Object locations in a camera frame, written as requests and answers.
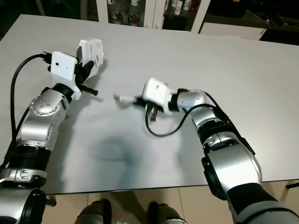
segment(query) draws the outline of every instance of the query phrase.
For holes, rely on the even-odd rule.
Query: silver robot arm segment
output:
[[[0,223],[40,224],[46,194],[40,190],[47,178],[46,168],[54,149],[59,127],[73,100],[86,91],[98,92],[83,85],[103,64],[101,41],[80,42],[82,61],[62,52],[47,53],[46,63],[53,76],[53,88],[45,88],[29,104],[15,144],[11,144],[0,170]]]
[[[205,157],[201,162],[209,188],[214,196],[227,200],[234,223],[299,224],[296,213],[262,188],[262,171],[254,151],[207,93],[186,89],[175,92],[151,78],[142,99],[169,115],[174,111],[191,115],[203,146]]]

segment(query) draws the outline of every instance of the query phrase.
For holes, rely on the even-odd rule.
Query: white mug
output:
[[[138,6],[139,0],[131,0],[131,5],[132,6]]]
[[[176,7],[176,6],[177,6],[177,1],[178,1],[178,0],[172,0],[172,2],[171,2],[171,6],[172,6],[172,7]]]
[[[107,0],[108,5],[112,5],[114,3],[114,0]]]
[[[118,9],[111,10],[111,18],[114,20],[122,20],[122,15],[120,10]]]

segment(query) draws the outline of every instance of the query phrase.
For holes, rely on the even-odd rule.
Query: table surface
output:
[[[172,136],[145,131],[144,111],[119,110],[112,95],[141,94],[156,77],[173,89],[212,94],[256,152],[264,181],[299,178],[299,47],[98,22],[21,15],[0,42],[0,141],[10,139],[9,90],[18,65],[43,51],[76,54],[80,39],[100,38],[105,64],[72,102],[60,128],[43,189],[48,194],[204,185],[202,146],[188,119]],[[16,84],[17,122],[28,103],[52,86],[47,65],[36,59]],[[166,132],[182,118],[159,117]]]

